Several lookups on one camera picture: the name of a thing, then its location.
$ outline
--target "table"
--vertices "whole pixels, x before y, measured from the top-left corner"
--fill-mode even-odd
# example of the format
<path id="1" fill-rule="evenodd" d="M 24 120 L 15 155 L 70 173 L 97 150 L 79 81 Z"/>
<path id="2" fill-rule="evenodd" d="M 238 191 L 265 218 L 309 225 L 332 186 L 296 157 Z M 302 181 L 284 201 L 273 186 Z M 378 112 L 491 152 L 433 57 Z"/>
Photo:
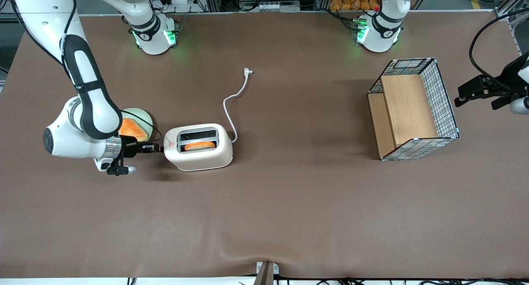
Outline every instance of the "table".
<path id="1" fill-rule="evenodd" d="M 461 139 L 419 161 L 382 162 L 366 93 L 391 59 L 436 57 L 451 98 L 492 12 L 411 12 L 383 54 L 327 14 L 189 16 L 176 50 L 148 56 L 118 17 L 82 19 L 120 108 L 162 132 L 219 123 L 240 139 L 223 169 L 181 172 L 162 154 L 107 176 L 52 157 L 42 132 L 74 96 L 62 67 L 23 38 L 0 95 L 0 276 L 208 277 L 273 261 L 295 278 L 529 277 L 527 117 L 487 100 L 455 110 Z M 478 41 L 499 71 L 508 24 Z"/>

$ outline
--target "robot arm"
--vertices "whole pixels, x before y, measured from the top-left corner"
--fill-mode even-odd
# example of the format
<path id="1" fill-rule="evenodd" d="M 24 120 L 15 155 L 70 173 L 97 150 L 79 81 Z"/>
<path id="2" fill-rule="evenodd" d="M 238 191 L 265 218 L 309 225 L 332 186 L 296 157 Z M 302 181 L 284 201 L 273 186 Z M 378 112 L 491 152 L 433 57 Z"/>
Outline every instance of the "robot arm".
<path id="1" fill-rule="evenodd" d="M 529 114 L 529 52 L 518 57 L 503 68 L 493 79 L 480 74 L 458 87 L 456 107 L 474 99 L 498 97 L 491 105 L 494 110 L 510 105 L 514 114 Z"/>
<path id="2" fill-rule="evenodd" d="M 410 10 L 410 0 L 381 0 L 379 10 L 360 17 L 363 28 L 355 33 L 357 44 L 366 49 L 382 53 L 397 42 L 400 24 Z"/>
<path id="3" fill-rule="evenodd" d="M 108 95 L 86 42 L 74 0 L 12 0 L 32 39 L 64 66 L 77 97 L 68 100 L 44 132 L 45 149 L 54 156 L 92 158 L 99 171 L 119 176 L 136 171 L 123 158 L 160 150 L 118 135 L 122 116 Z"/>
<path id="4" fill-rule="evenodd" d="M 149 55 L 159 55 L 176 46 L 175 22 L 155 14 L 148 0 L 102 0 L 119 10 L 132 27 L 136 43 Z"/>
<path id="5" fill-rule="evenodd" d="M 121 112 L 108 95 L 79 16 L 73 12 L 74 1 L 15 1 L 28 33 L 63 63 L 72 80 L 82 103 L 76 127 L 95 140 L 115 136 L 121 125 Z"/>

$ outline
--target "wooden board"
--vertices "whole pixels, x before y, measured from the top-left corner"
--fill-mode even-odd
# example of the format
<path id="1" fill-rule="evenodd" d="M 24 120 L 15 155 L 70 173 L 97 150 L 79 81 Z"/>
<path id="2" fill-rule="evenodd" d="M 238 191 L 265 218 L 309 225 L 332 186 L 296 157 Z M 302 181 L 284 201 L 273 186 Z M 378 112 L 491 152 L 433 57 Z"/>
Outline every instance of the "wooden board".
<path id="1" fill-rule="evenodd" d="M 378 155 L 382 159 L 395 149 L 393 142 L 393 132 L 389 124 L 388 109 L 386 100 L 382 93 L 371 93 L 367 95 L 371 118 L 373 120 L 374 136 L 376 138 L 376 147 Z"/>
<path id="2" fill-rule="evenodd" d="M 438 134 L 421 76 L 382 76 L 380 80 L 395 147 L 412 138 L 436 138 Z"/>

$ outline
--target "plate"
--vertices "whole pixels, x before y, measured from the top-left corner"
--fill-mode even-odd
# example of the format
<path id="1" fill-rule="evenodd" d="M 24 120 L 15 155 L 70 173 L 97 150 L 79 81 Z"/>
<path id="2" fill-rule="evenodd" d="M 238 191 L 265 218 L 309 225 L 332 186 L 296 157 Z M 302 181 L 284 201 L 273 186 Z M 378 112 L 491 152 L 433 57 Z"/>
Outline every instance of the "plate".
<path id="1" fill-rule="evenodd" d="M 127 114 L 125 112 L 121 113 L 123 118 L 130 118 L 130 119 L 134 120 L 138 124 L 138 126 L 141 129 L 143 129 L 143 131 L 145 131 L 145 133 L 147 133 L 147 140 L 149 140 L 151 138 L 151 135 L 153 134 L 153 128 L 147 124 L 147 123 L 149 123 L 151 125 L 153 124 L 153 118 L 151 118 L 151 115 L 148 114 L 143 109 L 134 108 L 134 107 L 125 108 L 124 111 L 125 112 L 130 112 L 131 114 L 134 114 L 134 116 L 133 116 L 133 115 Z M 138 117 L 144 119 L 145 121 L 147 121 L 147 123 L 145 123 L 144 121 L 138 119 Z"/>

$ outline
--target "power plug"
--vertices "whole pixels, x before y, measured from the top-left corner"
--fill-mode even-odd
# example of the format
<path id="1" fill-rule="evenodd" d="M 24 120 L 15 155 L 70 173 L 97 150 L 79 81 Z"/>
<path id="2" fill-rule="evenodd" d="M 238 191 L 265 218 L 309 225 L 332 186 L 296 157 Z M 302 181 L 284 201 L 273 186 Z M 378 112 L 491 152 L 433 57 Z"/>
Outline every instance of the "power plug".
<path id="1" fill-rule="evenodd" d="M 251 76 L 253 74 L 253 70 L 249 69 L 249 68 L 244 68 L 244 76 L 248 77 L 248 76 Z"/>

